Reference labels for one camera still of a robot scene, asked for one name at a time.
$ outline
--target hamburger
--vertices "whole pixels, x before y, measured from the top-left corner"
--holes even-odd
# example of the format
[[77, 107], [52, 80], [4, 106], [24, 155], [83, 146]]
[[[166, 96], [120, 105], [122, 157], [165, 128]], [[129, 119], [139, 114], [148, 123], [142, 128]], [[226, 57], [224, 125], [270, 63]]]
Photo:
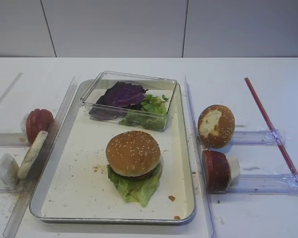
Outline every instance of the hamburger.
[[144, 131], [127, 131], [108, 142], [108, 178], [126, 202], [148, 205], [159, 187], [160, 156], [158, 143]]

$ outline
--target red straw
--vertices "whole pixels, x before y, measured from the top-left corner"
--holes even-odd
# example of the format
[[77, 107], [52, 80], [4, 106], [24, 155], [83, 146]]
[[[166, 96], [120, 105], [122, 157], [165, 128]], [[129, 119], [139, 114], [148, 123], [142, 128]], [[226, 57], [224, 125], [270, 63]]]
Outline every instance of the red straw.
[[[246, 84], [247, 84], [247, 86], [248, 86], [251, 94], [253, 95], [253, 98], [254, 98], [257, 106], [258, 106], [258, 109], [262, 113], [263, 118], [265, 119], [265, 122], [266, 122], [268, 128], [270, 129], [271, 132], [275, 132], [276, 130], [275, 130], [272, 122], [270, 121], [270, 119], [269, 119], [269, 117], [268, 117], [268, 115], [267, 115], [267, 113], [266, 113], [266, 111], [265, 111], [262, 103], [260, 102], [260, 100], [259, 100], [259, 98], [258, 98], [258, 96], [257, 96], [257, 94], [256, 94], [256, 92], [255, 92], [255, 90], [254, 90], [254, 88], [252, 86], [252, 84], [250, 83], [250, 80], [248, 78], [245, 78], [245, 82], [246, 82]], [[284, 159], [285, 159], [285, 161], [286, 161], [286, 163], [288, 165], [288, 168], [290, 169], [290, 171], [292, 172], [292, 174], [298, 178], [298, 171], [295, 168], [295, 166], [294, 166], [294, 164], [293, 164], [293, 162], [292, 162], [289, 154], [287, 153], [284, 145], [283, 144], [278, 144], [278, 147], [279, 147], [279, 149], [280, 149], [280, 151], [281, 151], [281, 153], [282, 153], [282, 155], [283, 155], [283, 157], [284, 157]]]

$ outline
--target bread crumb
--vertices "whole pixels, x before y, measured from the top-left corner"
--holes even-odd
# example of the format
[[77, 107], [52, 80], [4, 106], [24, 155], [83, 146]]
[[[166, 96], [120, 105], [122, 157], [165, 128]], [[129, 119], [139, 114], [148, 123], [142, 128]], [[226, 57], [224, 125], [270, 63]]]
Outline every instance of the bread crumb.
[[168, 198], [171, 200], [171, 202], [173, 202], [175, 200], [175, 197], [172, 195], [168, 196]]

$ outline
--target white table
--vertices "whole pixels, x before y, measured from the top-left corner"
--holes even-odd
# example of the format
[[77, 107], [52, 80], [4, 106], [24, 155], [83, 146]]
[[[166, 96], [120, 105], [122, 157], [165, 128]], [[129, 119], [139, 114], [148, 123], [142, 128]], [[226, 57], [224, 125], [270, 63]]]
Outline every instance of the white table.
[[[66, 89], [76, 76], [78, 83], [94, 79], [110, 70], [176, 79], [191, 85], [195, 117], [211, 104], [229, 106], [236, 124], [245, 130], [267, 129], [244, 82], [249, 77], [273, 124], [286, 137], [286, 149], [298, 169], [298, 58], [278, 59], [53, 59], [0, 58], [0, 95], [22, 72], [23, 75], [0, 106], [0, 132], [20, 132], [19, 122], [33, 108], [47, 108], [55, 115]], [[183, 91], [186, 107], [186, 95]], [[191, 134], [185, 109], [188, 135]], [[193, 154], [189, 136], [190, 155]], [[1, 149], [15, 155], [18, 163], [26, 150]], [[242, 173], [289, 173], [276, 147], [234, 147], [242, 160]], [[196, 169], [194, 159], [192, 168]], [[256, 171], [243, 170], [258, 167]], [[17, 196], [0, 194], [0, 235], [8, 221]], [[298, 196], [287, 195], [213, 195], [212, 208], [217, 236], [298, 237]], [[46, 225], [35, 220], [27, 209], [18, 238], [39, 237], [208, 237], [200, 191], [196, 195], [197, 215], [185, 226], [123, 225]]]

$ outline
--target lettuce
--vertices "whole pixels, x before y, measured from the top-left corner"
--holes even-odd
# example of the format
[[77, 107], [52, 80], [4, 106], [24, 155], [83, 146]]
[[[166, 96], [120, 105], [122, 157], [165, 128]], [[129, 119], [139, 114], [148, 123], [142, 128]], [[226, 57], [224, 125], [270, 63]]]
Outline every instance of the lettuce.
[[[160, 97], [155, 97], [151, 94], [146, 95], [145, 99], [141, 102], [141, 111], [166, 115], [167, 109], [164, 102], [169, 100], [164, 95], [162, 96], [164, 101]], [[165, 126], [166, 118], [164, 117], [150, 117], [148, 115], [141, 115], [133, 112], [128, 112], [125, 119], [121, 120], [119, 124], [123, 125], [140, 125], [147, 129], [162, 130]]]
[[122, 177], [116, 174], [109, 165], [107, 165], [107, 170], [108, 178], [126, 202], [138, 202], [142, 207], [146, 207], [159, 187], [162, 164], [159, 162], [151, 175], [140, 180]]

